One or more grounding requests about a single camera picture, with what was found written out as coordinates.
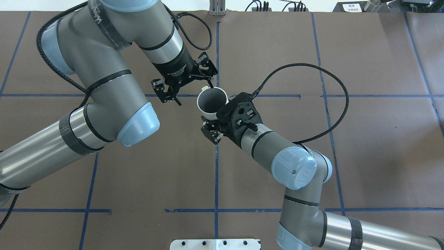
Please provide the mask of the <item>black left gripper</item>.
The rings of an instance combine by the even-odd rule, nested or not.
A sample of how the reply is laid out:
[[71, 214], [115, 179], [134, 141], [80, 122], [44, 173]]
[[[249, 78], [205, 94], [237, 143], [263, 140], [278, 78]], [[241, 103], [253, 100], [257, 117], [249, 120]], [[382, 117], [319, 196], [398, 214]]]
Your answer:
[[206, 52], [202, 52], [198, 59], [194, 60], [187, 47], [183, 47], [172, 61], [153, 65], [164, 78], [151, 81], [154, 93], [162, 103], [175, 101], [179, 106], [182, 106], [182, 103], [177, 94], [181, 87], [193, 80], [205, 80], [210, 88], [214, 88], [212, 80], [218, 74], [216, 66]]

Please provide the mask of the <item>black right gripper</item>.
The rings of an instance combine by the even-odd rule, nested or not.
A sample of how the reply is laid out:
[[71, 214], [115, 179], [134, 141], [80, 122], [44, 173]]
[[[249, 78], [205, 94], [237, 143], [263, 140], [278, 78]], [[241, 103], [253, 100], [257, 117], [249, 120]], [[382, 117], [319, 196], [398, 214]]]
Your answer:
[[243, 119], [234, 118], [229, 119], [229, 121], [203, 120], [201, 131], [213, 144], [219, 144], [223, 136], [229, 138], [235, 144], [241, 144]]

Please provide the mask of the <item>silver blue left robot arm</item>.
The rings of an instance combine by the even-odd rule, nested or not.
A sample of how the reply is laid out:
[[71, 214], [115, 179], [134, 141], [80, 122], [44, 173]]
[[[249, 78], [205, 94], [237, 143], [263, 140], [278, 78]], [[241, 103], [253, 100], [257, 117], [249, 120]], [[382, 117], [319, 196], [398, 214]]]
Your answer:
[[49, 127], [1, 152], [1, 205], [83, 156], [119, 141], [130, 147], [155, 133], [160, 121], [121, 51], [136, 44], [161, 74], [151, 81], [161, 102], [181, 102], [181, 87], [218, 71], [201, 48], [193, 59], [179, 18], [160, 0], [89, 0], [50, 19], [38, 32], [42, 59], [81, 90], [80, 106]]

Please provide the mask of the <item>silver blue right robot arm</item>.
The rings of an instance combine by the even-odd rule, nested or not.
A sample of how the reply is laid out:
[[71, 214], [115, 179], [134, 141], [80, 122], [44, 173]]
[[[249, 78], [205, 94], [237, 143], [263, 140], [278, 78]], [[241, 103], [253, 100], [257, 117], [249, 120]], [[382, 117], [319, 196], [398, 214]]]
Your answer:
[[284, 250], [442, 250], [443, 240], [335, 215], [320, 209], [331, 161], [263, 124], [238, 122], [241, 149], [285, 186], [276, 241]]

